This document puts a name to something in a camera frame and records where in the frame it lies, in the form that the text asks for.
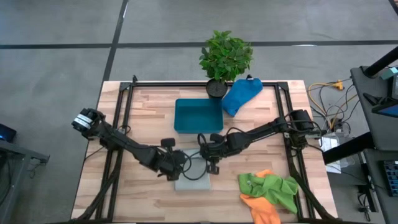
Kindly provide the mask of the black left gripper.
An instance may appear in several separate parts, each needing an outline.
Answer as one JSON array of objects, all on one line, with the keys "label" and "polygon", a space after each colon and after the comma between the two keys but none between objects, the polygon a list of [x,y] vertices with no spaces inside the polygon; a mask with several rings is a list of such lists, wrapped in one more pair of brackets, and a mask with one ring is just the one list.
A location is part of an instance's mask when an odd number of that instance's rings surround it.
[{"label": "black left gripper", "polygon": [[186,163],[186,154],[183,151],[174,151],[174,138],[165,138],[160,141],[160,146],[156,146],[160,161],[157,168],[160,171],[159,177],[165,175],[168,181],[176,181],[182,172],[182,166]]}]

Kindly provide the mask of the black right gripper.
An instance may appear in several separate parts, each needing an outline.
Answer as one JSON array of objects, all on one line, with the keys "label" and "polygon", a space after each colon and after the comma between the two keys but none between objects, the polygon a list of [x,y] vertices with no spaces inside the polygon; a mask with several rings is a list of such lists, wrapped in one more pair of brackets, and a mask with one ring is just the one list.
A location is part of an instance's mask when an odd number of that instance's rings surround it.
[{"label": "black right gripper", "polygon": [[219,167],[216,165],[221,158],[227,157],[229,153],[228,142],[231,140],[232,134],[220,135],[210,134],[210,143],[200,143],[200,155],[209,162],[207,172],[209,174],[219,174]]}]

